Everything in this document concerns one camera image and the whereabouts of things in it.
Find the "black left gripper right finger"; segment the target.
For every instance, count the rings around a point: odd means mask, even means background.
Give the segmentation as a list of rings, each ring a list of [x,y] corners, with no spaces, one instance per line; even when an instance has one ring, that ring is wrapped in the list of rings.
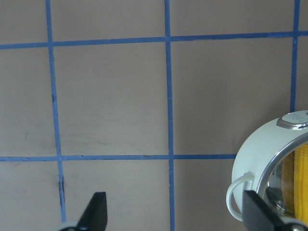
[[[248,231],[282,231],[284,226],[255,191],[243,191],[242,219]]]

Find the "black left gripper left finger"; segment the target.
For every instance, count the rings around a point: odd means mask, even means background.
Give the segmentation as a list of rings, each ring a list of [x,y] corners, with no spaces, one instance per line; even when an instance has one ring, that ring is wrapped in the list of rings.
[[[106,192],[96,192],[76,225],[77,231],[104,231],[107,226]]]

